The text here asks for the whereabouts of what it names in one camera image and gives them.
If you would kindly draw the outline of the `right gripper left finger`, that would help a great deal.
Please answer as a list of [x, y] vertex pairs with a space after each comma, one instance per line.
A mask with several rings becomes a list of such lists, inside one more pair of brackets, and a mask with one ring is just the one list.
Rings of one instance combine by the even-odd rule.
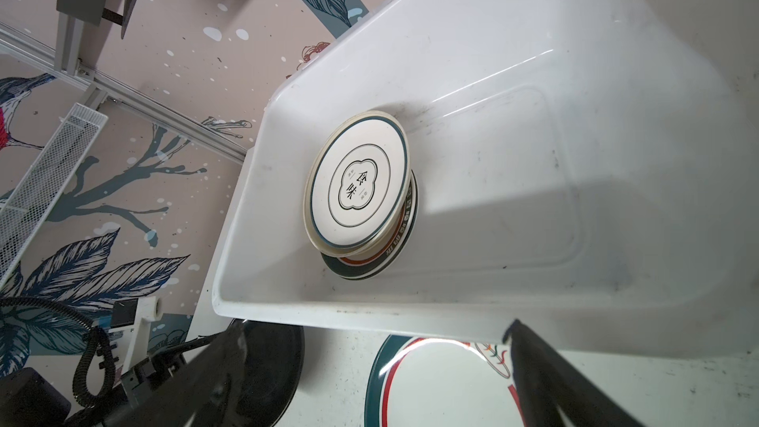
[[168, 406], [177, 414], [160, 414], [145, 426], [238, 426], [235, 405], [246, 360], [243, 328], [229, 326], [208, 346], [186, 352], [185, 364], [142, 405]]

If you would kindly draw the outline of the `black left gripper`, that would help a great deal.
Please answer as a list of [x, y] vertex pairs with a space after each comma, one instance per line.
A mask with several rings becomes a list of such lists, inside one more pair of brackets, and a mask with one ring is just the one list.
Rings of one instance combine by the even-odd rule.
[[152, 394], [168, 382], [177, 370], [176, 361], [186, 352], [208, 346], [219, 334], [202, 335], [180, 344], [163, 347], [138, 362], [122, 375], [122, 389], [131, 409], [144, 404]]

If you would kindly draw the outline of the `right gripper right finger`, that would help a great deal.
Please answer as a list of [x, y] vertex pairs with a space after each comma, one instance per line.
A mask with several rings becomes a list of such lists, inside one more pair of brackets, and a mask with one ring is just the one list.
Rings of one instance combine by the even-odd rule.
[[513, 377], [527, 426], [638, 426], [630, 413], [520, 320], [506, 329]]

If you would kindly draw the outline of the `white plastic bin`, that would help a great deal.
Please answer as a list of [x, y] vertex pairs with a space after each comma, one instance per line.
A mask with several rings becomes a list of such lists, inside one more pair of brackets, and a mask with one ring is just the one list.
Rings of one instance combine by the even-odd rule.
[[[306, 236], [328, 136], [406, 130], [420, 208], [349, 282]], [[270, 100], [215, 253], [222, 316], [559, 349], [758, 345], [758, 0], [391, 0]]]

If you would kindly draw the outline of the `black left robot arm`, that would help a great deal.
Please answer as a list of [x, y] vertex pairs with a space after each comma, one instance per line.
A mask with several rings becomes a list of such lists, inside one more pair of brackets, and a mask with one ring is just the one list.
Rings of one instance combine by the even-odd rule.
[[[84, 314], [52, 300], [30, 297], [3, 298], [1, 306], [46, 308], [84, 327], [85, 350], [75, 373], [73, 389], [77, 394], [78, 402], [85, 407], [96, 410], [108, 403], [115, 382], [116, 358], [113, 355], [114, 345], [103, 328]], [[167, 381], [171, 366], [180, 367], [185, 364], [183, 358], [185, 352], [207, 346], [213, 340], [215, 340], [213, 335], [197, 338], [158, 352], [149, 358], [148, 362], [154, 365], [160, 377]], [[86, 375], [96, 355], [104, 358], [105, 379], [101, 391], [93, 395], [87, 387]], [[116, 415], [120, 414], [117, 418], [119, 426], [145, 426], [148, 421], [157, 420], [160, 414], [179, 412], [168, 406], [155, 406], [153, 411], [149, 412], [147, 404], [142, 406], [136, 404], [133, 393], [134, 390], [129, 387], [126, 390], [126, 397], [130, 403], [119, 405], [115, 410], [111, 409], [102, 420], [114, 420]], [[70, 402], [31, 368], [21, 369], [1, 379], [1, 424], [3, 426], [62, 426], [69, 411]]]

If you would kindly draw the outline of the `green red rimmed white plate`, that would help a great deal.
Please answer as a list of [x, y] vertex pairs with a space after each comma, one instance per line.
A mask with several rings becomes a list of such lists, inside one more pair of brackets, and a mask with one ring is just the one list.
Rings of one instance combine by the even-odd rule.
[[349, 281], [361, 281], [379, 275], [395, 262], [405, 247], [414, 229], [418, 209], [418, 183], [416, 174], [412, 171], [403, 213], [395, 224], [393, 237], [380, 250], [374, 251], [370, 257], [364, 259], [336, 258], [321, 253], [320, 256], [326, 267], [337, 276]]

